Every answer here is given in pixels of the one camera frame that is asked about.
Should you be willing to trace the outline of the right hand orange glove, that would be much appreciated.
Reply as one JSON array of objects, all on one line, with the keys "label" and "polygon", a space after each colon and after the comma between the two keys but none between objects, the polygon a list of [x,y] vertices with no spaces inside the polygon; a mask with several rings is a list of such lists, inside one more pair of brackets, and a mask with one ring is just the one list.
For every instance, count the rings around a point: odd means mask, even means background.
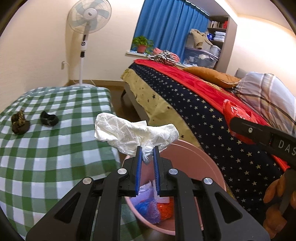
[{"label": "right hand orange glove", "polygon": [[263,227],[271,240],[295,240],[295,193],[290,195],[289,203],[292,209],[287,216],[283,216],[280,211],[283,194],[289,182],[289,171],[290,169],[287,169],[279,179],[269,185],[263,198],[263,202],[269,205]]}]

